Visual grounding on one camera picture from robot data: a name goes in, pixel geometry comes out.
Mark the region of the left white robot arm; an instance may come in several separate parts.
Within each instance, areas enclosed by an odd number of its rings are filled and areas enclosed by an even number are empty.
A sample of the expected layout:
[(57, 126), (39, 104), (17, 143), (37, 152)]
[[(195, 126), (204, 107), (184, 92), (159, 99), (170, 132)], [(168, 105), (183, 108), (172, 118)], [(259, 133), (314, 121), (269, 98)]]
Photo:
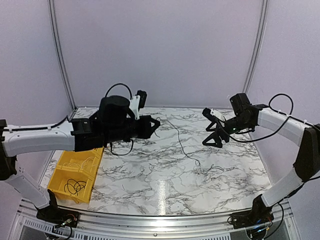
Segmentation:
[(0, 121), (0, 179), (29, 199), (40, 216), (53, 223), (63, 219), (54, 193), (16, 165), (17, 155), (65, 150), (83, 152), (133, 138), (149, 139), (161, 125), (150, 115), (140, 115), (146, 98), (103, 97), (98, 110), (87, 118), (68, 119), (53, 125), (16, 126)]

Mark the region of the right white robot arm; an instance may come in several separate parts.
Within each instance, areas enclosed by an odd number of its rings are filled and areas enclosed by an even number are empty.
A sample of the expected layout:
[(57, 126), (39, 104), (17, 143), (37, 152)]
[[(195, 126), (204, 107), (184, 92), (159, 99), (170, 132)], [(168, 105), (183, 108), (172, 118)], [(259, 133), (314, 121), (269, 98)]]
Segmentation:
[(223, 118), (214, 109), (204, 108), (202, 115), (210, 121), (206, 131), (209, 136), (204, 146), (222, 148), (224, 143), (243, 130), (252, 132), (256, 127), (271, 131), (257, 141), (280, 135), (294, 143), (299, 149), (287, 175), (252, 201), (250, 210), (241, 210), (231, 215), (235, 228), (258, 225), (272, 220), (272, 209), (284, 199), (292, 197), (307, 182), (314, 180), (320, 171), (320, 126), (300, 120), (291, 112), (285, 113), (272, 108), (271, 104), (252, 104), (246, 93), (237, 93), (230, 98), (234, 117)]

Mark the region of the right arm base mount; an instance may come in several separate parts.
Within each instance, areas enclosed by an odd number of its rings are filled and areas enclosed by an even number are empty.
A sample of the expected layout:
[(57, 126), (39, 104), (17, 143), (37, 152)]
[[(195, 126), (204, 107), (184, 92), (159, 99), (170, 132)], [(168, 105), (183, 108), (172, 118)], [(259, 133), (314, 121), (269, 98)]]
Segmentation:
[(250, 212), (250, 210), (234, 212), (228, 217), (227, 223), (235, 230), (244, 228), (249, 240), (264, 240), (273, 226), (273, 212), (269, 211), (258, 218), (254, 218)]

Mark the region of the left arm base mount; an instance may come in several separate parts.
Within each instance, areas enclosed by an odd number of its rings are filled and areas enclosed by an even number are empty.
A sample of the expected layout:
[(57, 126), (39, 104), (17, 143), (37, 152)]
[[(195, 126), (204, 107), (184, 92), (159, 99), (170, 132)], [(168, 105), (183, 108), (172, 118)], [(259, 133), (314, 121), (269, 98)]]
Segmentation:
[(54, 239), (69, 240), (74, 236), (74, 230), (78, 225), (80, 213), (77, 211), (61, 210), (59, 212), (44, 213), (38, 211), (36, 217), (51, 223), (48, 235)]

